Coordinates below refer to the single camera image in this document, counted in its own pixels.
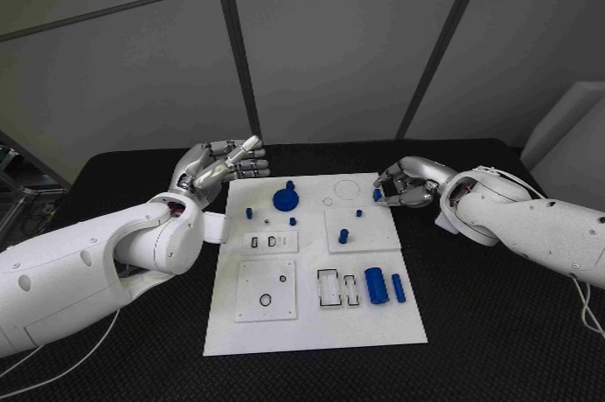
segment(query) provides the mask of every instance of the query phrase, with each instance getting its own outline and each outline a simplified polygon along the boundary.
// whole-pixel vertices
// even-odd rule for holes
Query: white robotic arm
[[[457,174],[410,156],[384,171],[373,186],[394,182],[398,195],[381,198],[386,205],[420,207],[440,195],[436,224],[448,232],[460,232],[485,246],[500,241],[528,260],[605,288],[605,213],[558,200],[532,199],[532,188],[503,173],[479,167]]]
[[[197,144],[168,192],[0,253],[0,357],[69,336],[186,272],[203,239],[220,242],[223,216],[202,212],[220,183],[268,176],[261,146],[255,136]],[[114,260],[144,271],[121,278]]]

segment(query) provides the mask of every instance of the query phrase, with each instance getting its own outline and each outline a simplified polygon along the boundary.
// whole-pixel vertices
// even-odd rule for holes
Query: robotic hand
[[[222,182],[268,176],[261,146],[256,136],[196,144],[167,192],[0,253],[0,357],[69,336],[186,272],[203,240],[222,241],[228,220],[202,212]],[[118,275],[114,260],[144,271]]]
[[[461,173],[404,157],[379,175],[399,195],[386,205],[423,207],[440,196],[434,223],[485,246],[498,241],[525,259],[605,288],[605,213],[544,196],[511,174],[479,167]],[[539,199],[532,199],[528,190]]]

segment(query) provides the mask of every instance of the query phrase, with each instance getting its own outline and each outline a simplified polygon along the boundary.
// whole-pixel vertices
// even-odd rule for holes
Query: table surface
[[[516,154],[495,140],[265,149],[275,177],[382,171],[401,157],[424,156],[459,171],[482,164],[532,182]],[[183,152],[95,156],[51,229],[137,205],[164,191]],[[207,211],[223,211],[225,199],[226,189]],[[204,244],[189,272],[122,309],[85,363],[23,399],[603,400],[605,343],[580,324],[570,279],[500,244],[489,248],[444,232],[433,224],[436,203],[391,212],[427,344],[202,357],[219,249]],[[596,290],[593,309],[605,318],[602,297]],[[109,321],[111,316],[49,344],[0,380],[0,394],[66,370],[93,347]],[[1,359],[0,371],[21,357]]]

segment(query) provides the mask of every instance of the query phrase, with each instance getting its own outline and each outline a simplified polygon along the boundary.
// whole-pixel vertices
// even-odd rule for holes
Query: blue shape
[[[346,243],[346,238],[349,237],[349,231],[346,229],[340,230],[340,236],[337,238],[337,241],[345,244]]]
[[[394,293],[397,294],[397,302],[405,303],[405,294],[402,293],[401,277],[398,274],[392,274],[391,278],[392,278]]]
[[[272,195],[272,205],[278,211],[290,211],[298,204],[298,194],[293,190],[293,181],[287,181],[285,188]]]
[[[388,293],[378,267],[365,270],[365,283],[368,284],[369,302],[372,304],[385,303],[388,301]]]

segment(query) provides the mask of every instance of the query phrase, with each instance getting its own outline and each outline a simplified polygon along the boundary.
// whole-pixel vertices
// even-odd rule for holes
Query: circular outline
[[[267,304],[262,304],[262,298],[264,298],[264,296],[268,297],[268,303]],[[268,295],[268,294],[264,293],[261,295],[261,298],[258,299],[258,302],[261,303],[261,306],[265,308],[271,304],[271,295]]]
[[[340,195],[336,192],[337,184],[340,184],[342,182],[350,182],[356,186],[356,195],[352,198],[342,198]],[[362,188],[360,188],[359,184],[355,181],[352,181],[350,179],[343,179],[343,180],[336,182],[336,185],[333,186],[333,194],[336,195],[336,197],[339,199],[343,199],[345,201],[352,201],[360,195],[360,193],[362,193]]]

